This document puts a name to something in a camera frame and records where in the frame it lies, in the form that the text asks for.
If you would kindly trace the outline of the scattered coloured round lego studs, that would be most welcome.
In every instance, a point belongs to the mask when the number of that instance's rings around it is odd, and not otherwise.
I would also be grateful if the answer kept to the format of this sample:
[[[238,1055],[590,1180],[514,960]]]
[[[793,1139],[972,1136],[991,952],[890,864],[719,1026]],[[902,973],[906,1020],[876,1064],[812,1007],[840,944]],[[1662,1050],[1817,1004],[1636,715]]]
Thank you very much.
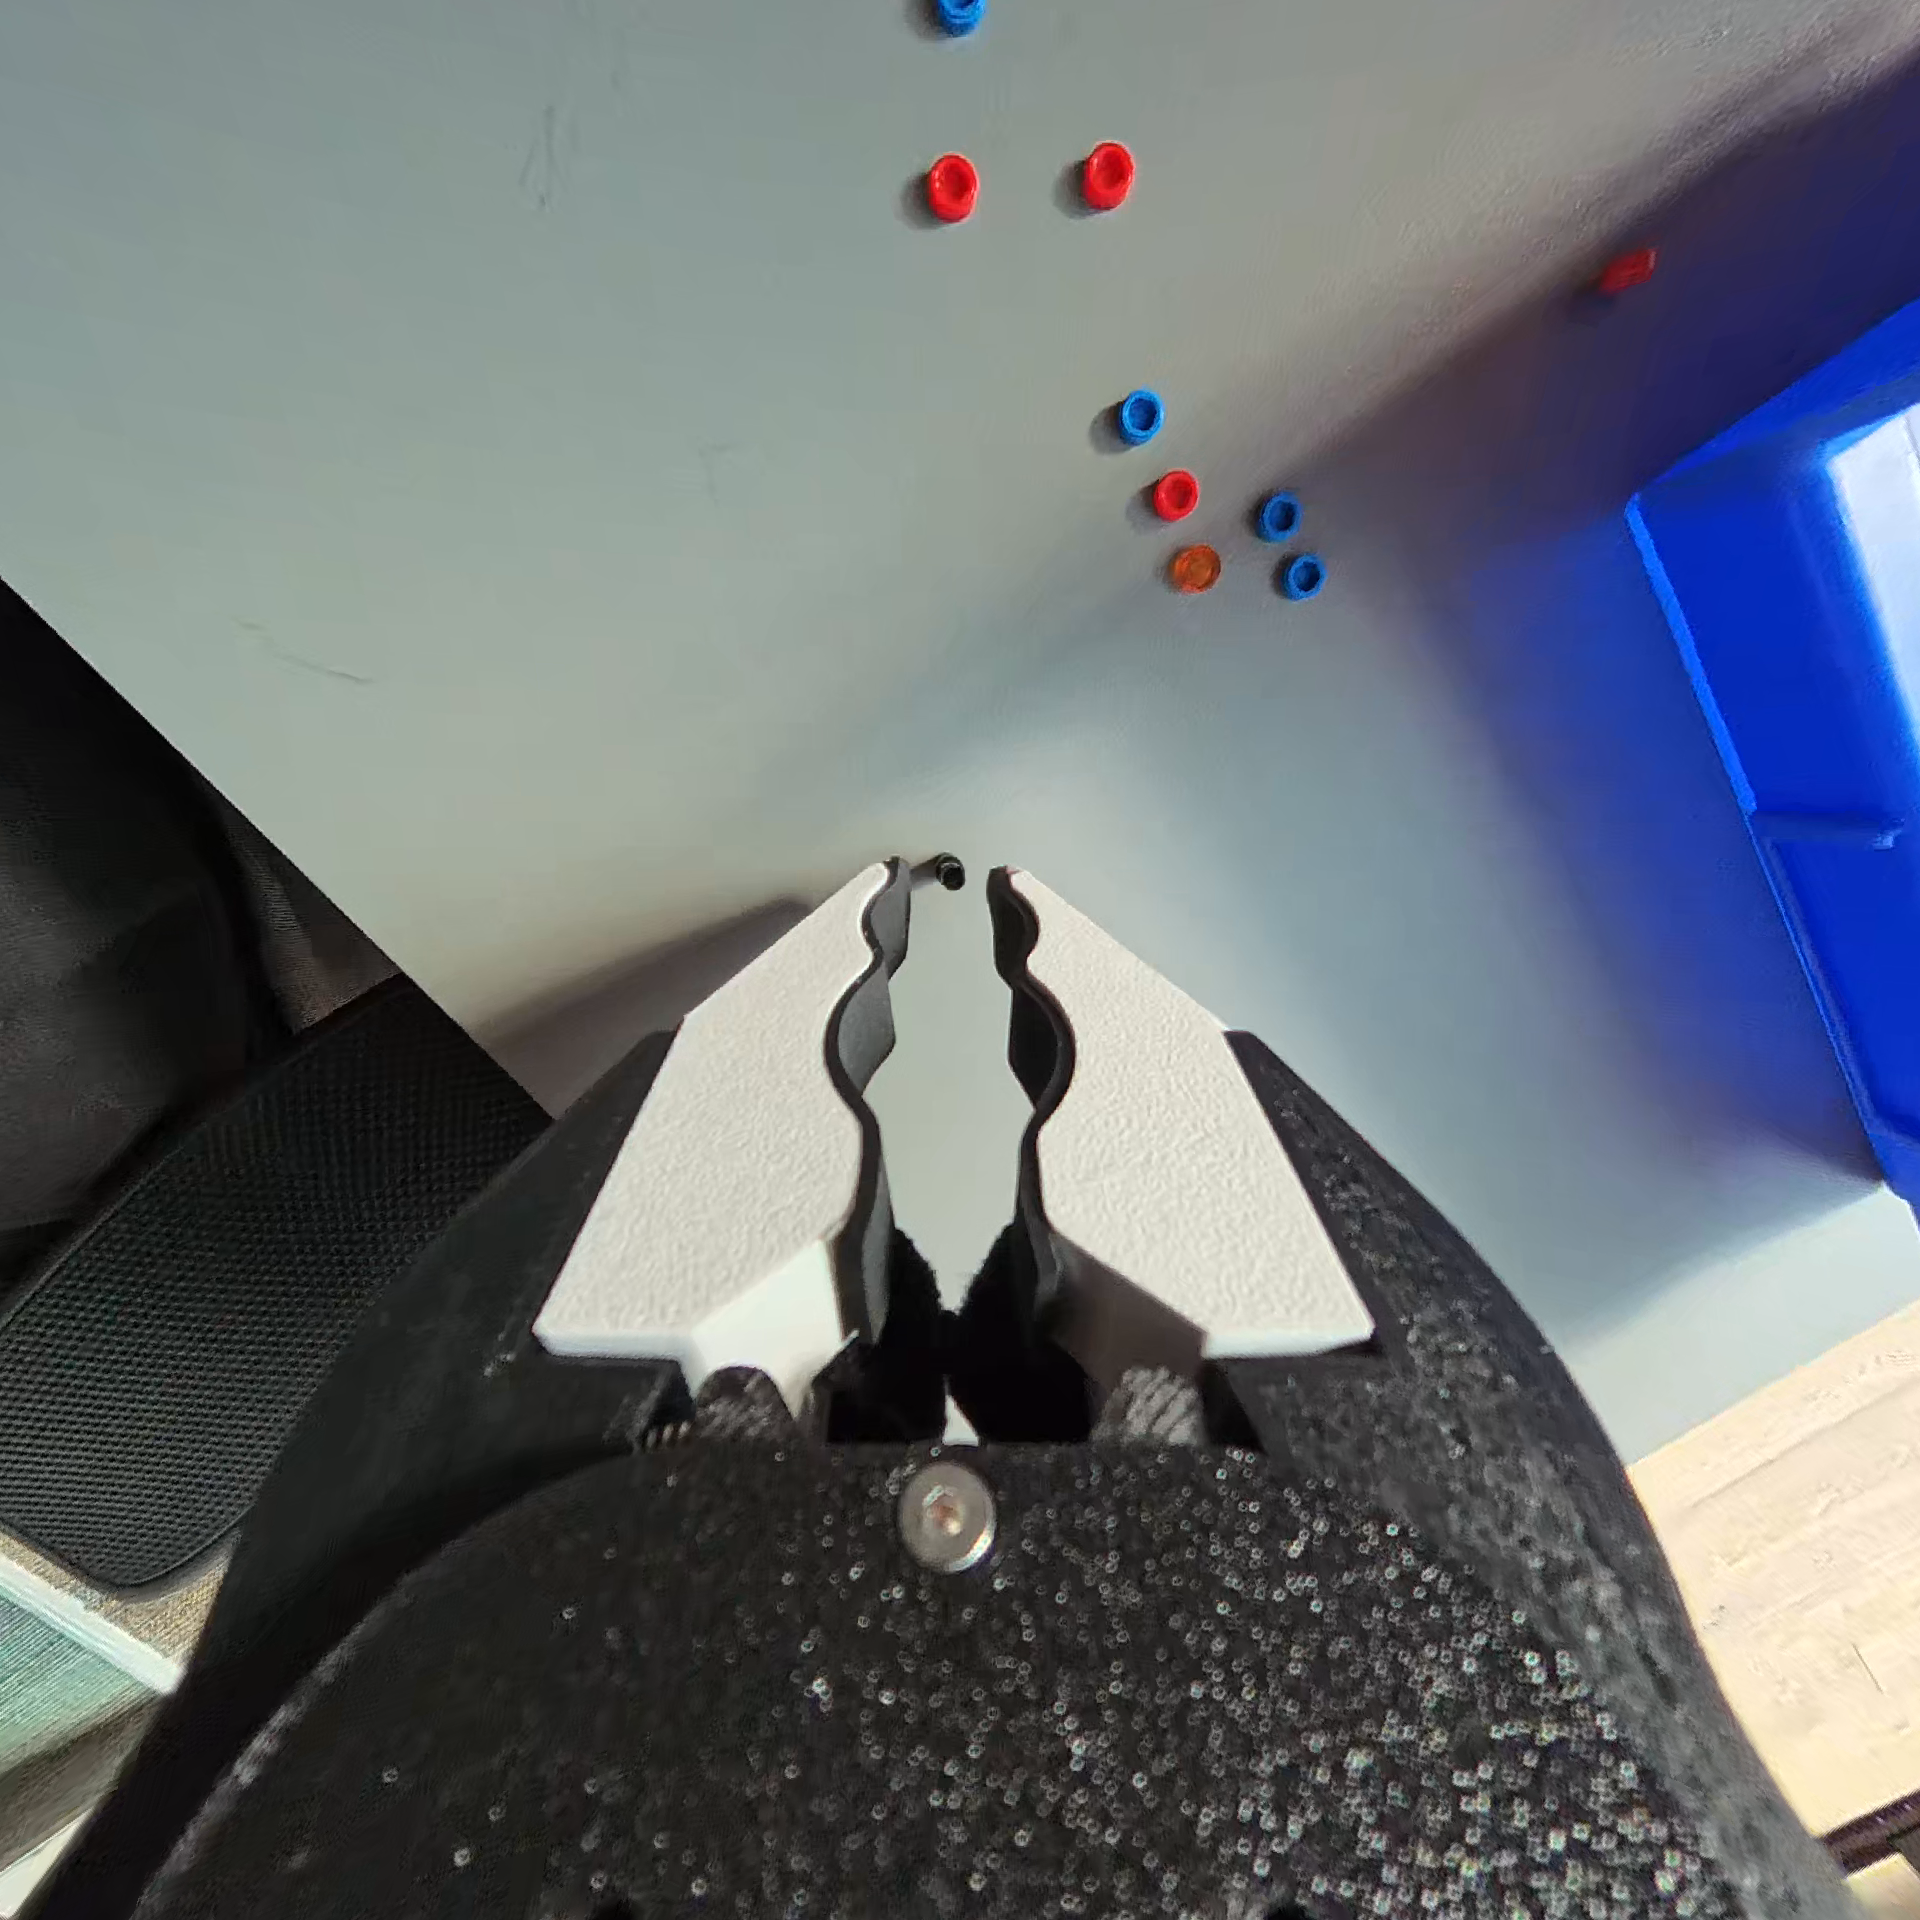
[[[1655,5],[921,5],[914,434],[943,629],[1328,554],[1305,464],[1647,136]]]

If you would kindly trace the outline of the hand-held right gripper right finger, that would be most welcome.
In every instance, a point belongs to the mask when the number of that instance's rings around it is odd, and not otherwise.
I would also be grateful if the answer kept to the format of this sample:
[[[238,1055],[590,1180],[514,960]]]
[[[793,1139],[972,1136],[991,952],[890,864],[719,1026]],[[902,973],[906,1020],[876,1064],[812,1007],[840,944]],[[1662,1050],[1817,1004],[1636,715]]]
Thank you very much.
[[[1032,871],[998,868],[987,901],[1032,1101],[1025,1317],[1099,1397],[1367,1347],[1376,1314],[1231,1029]]]

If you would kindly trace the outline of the blue plastic bin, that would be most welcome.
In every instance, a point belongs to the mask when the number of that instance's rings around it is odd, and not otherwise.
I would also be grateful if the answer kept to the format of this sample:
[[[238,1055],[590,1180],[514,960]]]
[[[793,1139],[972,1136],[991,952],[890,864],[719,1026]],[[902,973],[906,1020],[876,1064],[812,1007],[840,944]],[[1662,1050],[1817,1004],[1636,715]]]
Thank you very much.
[[[1881,1177],[1918,1204],[1918,304],[1624,516]]]

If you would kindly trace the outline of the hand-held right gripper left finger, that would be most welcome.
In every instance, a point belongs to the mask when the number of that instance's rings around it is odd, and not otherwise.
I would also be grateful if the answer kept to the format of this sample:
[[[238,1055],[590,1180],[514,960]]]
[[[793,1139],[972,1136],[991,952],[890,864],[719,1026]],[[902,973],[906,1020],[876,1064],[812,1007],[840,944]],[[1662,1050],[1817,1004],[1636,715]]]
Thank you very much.
[[[890,1314],[866,1089],[897,1042],[913,877],[872,864],[679,1025],[535,1320],[569,1360],[755,1369],[802,1416]]]

